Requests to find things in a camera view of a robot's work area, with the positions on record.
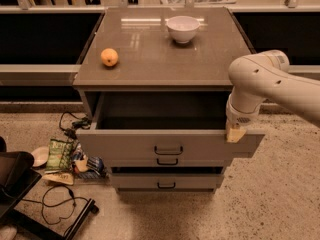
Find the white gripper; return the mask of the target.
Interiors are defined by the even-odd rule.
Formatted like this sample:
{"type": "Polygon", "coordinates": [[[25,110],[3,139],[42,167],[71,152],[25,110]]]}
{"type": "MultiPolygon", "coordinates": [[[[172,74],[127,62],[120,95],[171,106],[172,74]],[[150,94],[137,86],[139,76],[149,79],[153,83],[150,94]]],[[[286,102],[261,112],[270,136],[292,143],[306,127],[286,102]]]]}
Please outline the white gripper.
{"type": "Polygon", "coordinates": [[[250,95],[230,94],[226,104],[226,140],[229,143],[239,142],[246,134],[242,126],[251,124],[259,115],[261,98],[250,95]]]}

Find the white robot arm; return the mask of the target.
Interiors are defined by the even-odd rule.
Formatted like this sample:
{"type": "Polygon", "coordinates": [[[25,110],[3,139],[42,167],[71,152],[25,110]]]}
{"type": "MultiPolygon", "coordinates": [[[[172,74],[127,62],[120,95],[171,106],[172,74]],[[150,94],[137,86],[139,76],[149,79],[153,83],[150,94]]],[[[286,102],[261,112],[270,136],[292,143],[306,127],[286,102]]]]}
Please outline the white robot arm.
{"type": "Polygon", "coordinates": [[[237,143],[271,100],[309,123],[320,126],[320,82],[288,73],[288,57],[279,50],[235,59],[228,75],[233,89],[226,104],[226,140],[237,143]]]}

